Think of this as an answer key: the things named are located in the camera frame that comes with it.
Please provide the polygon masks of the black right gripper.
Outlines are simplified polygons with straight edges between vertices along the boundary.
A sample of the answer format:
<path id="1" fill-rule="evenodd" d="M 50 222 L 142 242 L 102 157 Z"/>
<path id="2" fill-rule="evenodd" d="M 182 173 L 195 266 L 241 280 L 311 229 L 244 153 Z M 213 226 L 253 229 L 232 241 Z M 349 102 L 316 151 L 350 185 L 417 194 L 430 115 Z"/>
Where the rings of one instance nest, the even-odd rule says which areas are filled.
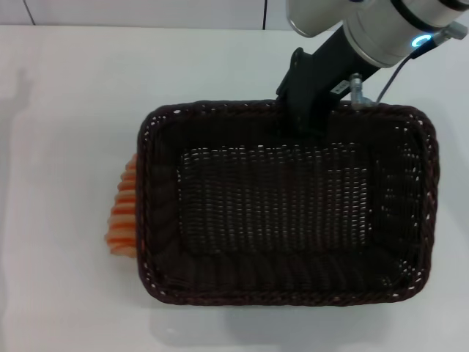
<path id="1" fill-rule="evenodd" d="M 292 132 L 296 136 L 324 136 L 327 130 L 329 106 L 350 91 L 339 89 L 354 73 L 363 80 L 373 76 L 379 67 L 367 62 L 350 45 L 344 29 L 337 29 L 314 53 L 297 48 L 292 54 L 290 68 L 279 84 L 278 100 L 292 107 Z"/>

